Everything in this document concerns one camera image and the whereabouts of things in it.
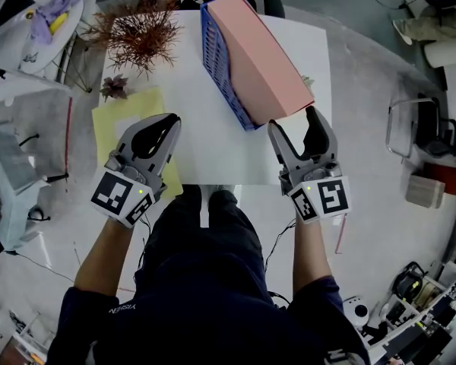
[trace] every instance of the pink box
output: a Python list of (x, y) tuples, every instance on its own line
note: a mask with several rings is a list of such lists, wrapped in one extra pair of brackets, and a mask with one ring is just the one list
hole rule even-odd
[(207, 9), (228, 47), (233, 89), (255, 124), (314, 103), (299, 72), (246, 0), (214, 0)]

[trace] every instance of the paper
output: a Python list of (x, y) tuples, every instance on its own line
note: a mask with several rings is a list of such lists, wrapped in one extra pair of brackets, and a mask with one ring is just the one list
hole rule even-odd
[[(117, 99), (111, 103), (93, 109), (93, 127), (97, 140), (98, 166), (108, 160), (108, 154), (116, 148), (123, 132), (132, 124), (149, 116), (164, 113), (160, 88), (131, 94), (128, 99)], [(182, 193), (182, 185), (177, 173), (174, 157), (166, 164), (162, 172), (167, 190), (163, 198), (172, 198)]]

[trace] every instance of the brown plant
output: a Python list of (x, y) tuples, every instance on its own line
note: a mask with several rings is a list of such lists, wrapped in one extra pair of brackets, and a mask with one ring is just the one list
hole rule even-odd
[(138, 75), (148, 76), (159, 56), (173, 65), (170, 46), (181, 28), (171, 20), (177, 9), (176, 0), (138, 0), (137, 4), (121, 2), (106, 12), (95, 14), (97, 24), (84, 35), (92, 47), (106, 49), (114, 70), (127, 64), (136, 65)]

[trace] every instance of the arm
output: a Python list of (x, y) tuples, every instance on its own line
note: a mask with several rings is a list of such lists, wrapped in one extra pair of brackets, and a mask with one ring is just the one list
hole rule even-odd
[(81, 264), (74, 287), (115, 296), (133, 229), (108, 219), (93, 248)]
[(304, 224), (298, 216), (294, 242), (293, 294), (296, 295), (307, 284), (330, 275), (321, 224), (319, 221)]

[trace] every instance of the blue plastic basket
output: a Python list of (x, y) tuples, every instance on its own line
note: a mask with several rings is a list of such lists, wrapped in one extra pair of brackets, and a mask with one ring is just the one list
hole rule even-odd
[(220, 28), (207, 11), (207, 3), (201, 6), (201, 31), (203, 36), (203, 65), (220, 89), (236, 117), (246, 131), (256, 130), (256, 125), (231, 86), (230, 55)]

